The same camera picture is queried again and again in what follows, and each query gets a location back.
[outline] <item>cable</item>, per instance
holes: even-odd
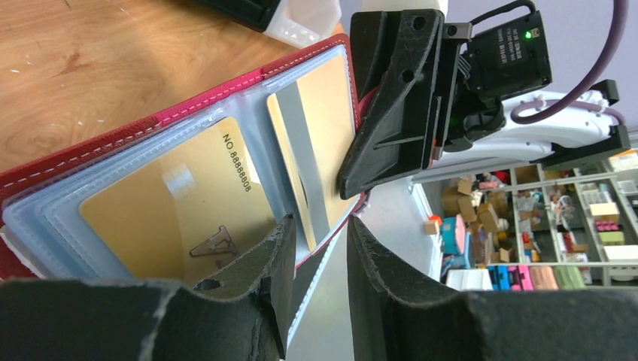
[[[516,0],[514,2],[510,2],[509,4],[503,5],[500,8],[496,8],[492,11],[488,11],[487,13],[481,15],[480,17],[475,18],[474,20],[470,21],[470,23],[474,26],[482,21],[485,21],[491,17],[495,17],[496,15],[501,15],[504,13],[508,13],[514,9],[517,8],[521,8],[521,7],[527,7],[528,9],[530,9],[530,14],[533,14],[536,12],[536,6],[534,5],[534,3],[530,0]]]
[[[600,52],[598,59],[591,67],[591,70],[585,75],[574,89],[567,93],[561,100],[554,103],[551,107],[530,115],[528,117],[520,117],[518,114],[512,113],[512,120],[517,124],[533,124],[543,119],[549,118],[555,115],[564,108],[569,107],[578,97],[587,92],[592,85],[601,76],[609,62],[612,60],[622,35],[624,33],[624,26],[627,23],[627,9],[629,8],[628,0],[614,0],[614,14],[612,16],[612,25],[609,27],[609,34],[603,50]]]
[[[520,119],[521,117],[520,117],[519,114],[521,112],[523,112],[523,111],[526,111],[527,109],[541,108],[543,105],[549,105],[549,107],[551,108],[555,104],[557,104],[559,102],[562,102],[563,99],[550,99],[550,100],[545,100],[544,102],[540,101],[540,100],[536,100],[534,102],[523,103],[523,104],[517,106],[516,108],[514,108],[514,110],[512,110],[512,119],[514,119],[514,117],[518,117]],[[591,104],[591,103],[579,102],[579,101],[574,101],[569,106],[570,107],[574,107],[574,108],[581,108],[581,109],[585,109],[586,111],[593,111],[593,112],[598,112],[598,111],[603,110],[603,114],[607,114],[609,116],[612,116],[612,117],[616,118],[616,120],[618,121],[618,124],[621,124],[621,125],[625,124],[624,116],[619,111],[617,111],[616,109],[611,109],[611,108],[602,109],[602,107],[600,105],[598,105],[598,104]]]

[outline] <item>wooden table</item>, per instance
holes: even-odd
[[[0,171],[293,51],[194,0],[0,0]]]

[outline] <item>blue box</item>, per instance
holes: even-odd
[[[469,262],[469,254],[472,253],[470,252],[471,248],[469,245],[471,241],[472,241],[472,233],[466,232],[465,250],[463,250],[463,254],[459,254],[458,256],[454,257],[454,263],[452,264],[452,268],[464,268],[464,269],[472,268],[472,264]]]
[[[456,239],[457,219],[459,217],[448,217],[441,225],[441,236],[443,237],[443,253],[460,255],[460,249]]]

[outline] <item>gold card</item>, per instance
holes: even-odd
[[[335,56],[268,97],[268,109],[308,242],[314,250],[354,206],[339,197],[337,173],[354,140],[344,56]]]
[[[80,213],[134,276],[188,285],[276,226],[233,118],[88,198]]]

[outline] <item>card holder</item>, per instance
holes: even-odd
[[[281,219],[287,213],[298,212],[291,195],[281,150],[269,121],[266,97],[335,56],[343,56],[347,62],[346,47],[338,45],[326,50],[289,70],[214,103],[121,153],[101,159],[100,162],[48,187],[9,202],[2,213],[5,242],[22,256],[23,262],[26,260],[31,269],[45,277],[132,277],[125,265],[79,215],[78,208],[90,196],[226,117],[233,117],[238,122],[275,217]],[[351,99],[351,104],[356,106],[354,98]],[[340,225],[345,222],[349,212],[343,215]],[[296,263],[300,264],[311,251],[305,242],[299,218],[297,222]],[[331,229],[317,248],[321,248],[339,228],[340,226]]]

